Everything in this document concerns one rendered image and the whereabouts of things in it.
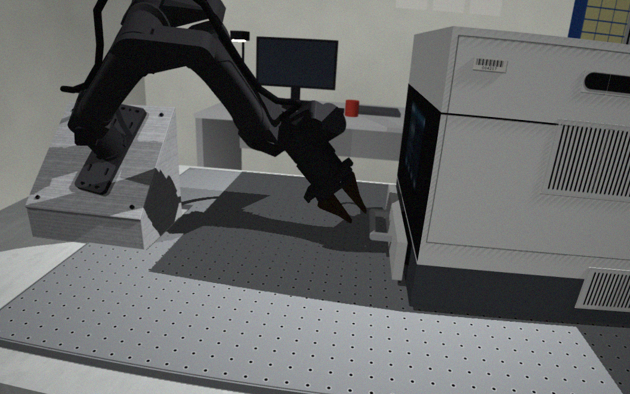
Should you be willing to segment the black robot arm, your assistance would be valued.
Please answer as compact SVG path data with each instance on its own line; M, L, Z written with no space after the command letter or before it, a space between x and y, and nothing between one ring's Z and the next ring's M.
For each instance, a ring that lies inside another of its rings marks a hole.
M286 109L257 92L210 21L179 28L206 19L194 0L132 0L119 35L88 88L79 92L67 124L75 131L75 144L92 150L75 180L78 189L107 193L147 116L143 108L122 104L138 81L184 66L208 84L251 149L274 157L285 150L297 164L309 163L322 146L341 167L329 141L346 130L342 111L312 100L281 120Z

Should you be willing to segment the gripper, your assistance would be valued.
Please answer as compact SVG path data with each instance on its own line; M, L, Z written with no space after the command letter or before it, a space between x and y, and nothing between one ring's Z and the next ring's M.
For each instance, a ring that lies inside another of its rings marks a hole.
M317 206L321 210L326 210L352 223L352 219L334 195L334 193L343 189L360 210L366 214L366 207L357 189L356 176L352 172L353 169L351 169L353 165L352 160L347 158L342 162L341 167L338 168L322 146L318 147L310 157L312 160L309 163L307 160L297 163L297 166L314 185L310 184L308 186L304 199L310 203L316 197L318 200Z

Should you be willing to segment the white lab instrument with drawer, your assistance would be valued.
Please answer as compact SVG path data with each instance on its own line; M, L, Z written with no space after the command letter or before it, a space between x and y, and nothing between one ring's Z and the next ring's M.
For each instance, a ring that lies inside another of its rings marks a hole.
M630 325L630 45L414 34L397 183L369 239L388 241L409 306Z

